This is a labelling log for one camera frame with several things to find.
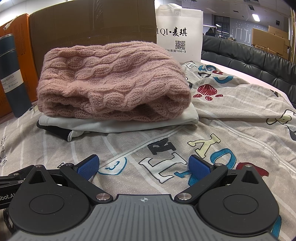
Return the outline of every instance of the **blue gripper pad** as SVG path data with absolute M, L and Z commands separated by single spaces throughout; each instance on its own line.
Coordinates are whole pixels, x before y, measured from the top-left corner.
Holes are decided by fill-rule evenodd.
M 99 157 L 95 154 L 89 156 L 83 161 L 79 162 L 74 166 L 74 170 L 84 177 L 86 180 L 89 180 L 93 175 L 98 172 L 100 165 Z
M 206 162 L 204 159 L 197 155 L 191 155 L 188 161 L 188 167 L 191 173 L 199 180 L 203 179 L 211 171 L 214 170 L 214 166 Z

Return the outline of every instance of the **white paper bag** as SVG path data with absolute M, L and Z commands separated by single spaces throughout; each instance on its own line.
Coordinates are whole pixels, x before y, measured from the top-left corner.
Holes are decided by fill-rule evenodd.
M 200 62 L 203 11 L 170 3 L 160 5 L 155 13 L 157 44 L 180 63 Z

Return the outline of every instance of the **crosshair logo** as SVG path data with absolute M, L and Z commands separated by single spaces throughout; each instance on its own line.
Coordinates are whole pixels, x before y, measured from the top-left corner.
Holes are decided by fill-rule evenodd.
M 147 202 L 149 199 L 146 198 L 146 197 L 143 197 L 143 198 L 141 198 L 140 200 L 141 200 L 142 202 Z

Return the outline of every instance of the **folded sweater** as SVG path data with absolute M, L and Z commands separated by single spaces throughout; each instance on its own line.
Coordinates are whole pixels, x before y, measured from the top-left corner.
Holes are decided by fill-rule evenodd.
M 47 116 L 120 121 L 173 119 L 191 101 L 181 65 L 137 41 L 50 50 L 37 94 Z

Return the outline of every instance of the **bottle label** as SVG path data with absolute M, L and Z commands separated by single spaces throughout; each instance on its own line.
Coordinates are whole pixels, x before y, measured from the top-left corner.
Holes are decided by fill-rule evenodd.
M 24 81 L 22 79 L 22 74 L 20 72 L 20 69 L 12 73 L 11 75 L 1 79 L 1 83 L 5 93 L 20 86 L 23 82 Z

